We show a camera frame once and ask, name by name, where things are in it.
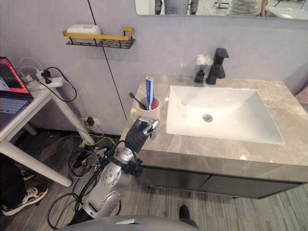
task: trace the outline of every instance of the vanity cabinet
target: vanity cabinet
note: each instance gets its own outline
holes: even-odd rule
[[[196,191],[210,175],[172,169],[144,168],[140,184]]]
[[[140,184],[234,197],[260,199],[294,188],[302,182],[263,180],[198,173],[169,168],[143,167]]]

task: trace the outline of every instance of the power adapter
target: power adapter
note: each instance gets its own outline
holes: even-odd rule
[[[21,79],[25,82],[25,83],[29,83],[33,80],[33,78],[31,77],[31,75],[27,74],[25,76],[22,76]]]

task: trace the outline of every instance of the laptop screen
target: laptop screen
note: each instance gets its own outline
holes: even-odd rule
[[[0,90],[29,93],[25,84],[7,58],[0,58]]]

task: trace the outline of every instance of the toothpaste tube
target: toothpaste tube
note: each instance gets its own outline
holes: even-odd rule
[[[151,76],[145,78],[146,87],[146,99],[147,99],[147,110],[153,110],[156,108],[156,102],[154,101],[154,79]]]

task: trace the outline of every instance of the green toothbrush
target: green toothbrush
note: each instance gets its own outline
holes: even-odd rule
[[[141,109],[147,110],[147,109],[146,109],[146,106],[145,106],[143,103],[141,103],[139,100],[137,100],[136,97],[135,97],[135,95],[134,95],[133,93],[131,93],[131,92],[128,93],[128,96],[131,97],[132,99],[136,100],[136,101],[139,103],[139,107],[140,107]]]

